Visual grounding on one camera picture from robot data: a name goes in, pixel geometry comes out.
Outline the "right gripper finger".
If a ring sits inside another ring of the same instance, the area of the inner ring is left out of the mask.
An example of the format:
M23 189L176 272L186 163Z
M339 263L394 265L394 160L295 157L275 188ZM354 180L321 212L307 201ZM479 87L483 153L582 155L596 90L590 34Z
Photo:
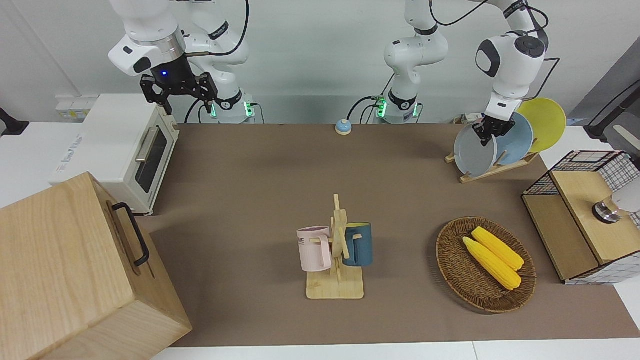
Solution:
M160 92L156 92L154 87L157 84L154 76L148 74L142 75L139 84L147 103L158 105L158 107L164 110L167 116L173 114L173 107L169 103L170 92L168 89L165 89L164 86L160 86Z
M208 113L213 111L215 101L218 98L218 88L215 84L210 73L203 72L201 75L195 77L196 88L195 94L199 101L202 101L205 105L205 109Z

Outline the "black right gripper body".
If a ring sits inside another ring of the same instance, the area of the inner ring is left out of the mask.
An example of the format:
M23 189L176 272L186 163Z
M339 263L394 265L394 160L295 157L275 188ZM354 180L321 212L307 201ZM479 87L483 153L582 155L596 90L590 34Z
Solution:
M156 86L163 86L169 91L170 95L189 95L196 98L196 76L192 71L186 54L169 63L158 64L151 68L150 71L155 78Z

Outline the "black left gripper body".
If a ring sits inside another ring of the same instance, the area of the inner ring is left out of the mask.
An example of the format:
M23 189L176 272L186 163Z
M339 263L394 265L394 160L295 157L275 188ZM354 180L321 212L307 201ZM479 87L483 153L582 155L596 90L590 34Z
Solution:
M508 134L510 130L515 126L515 121L512 117L508 120L501 120L489 114L485 114L481 124L481 134L483 137L502 137Z

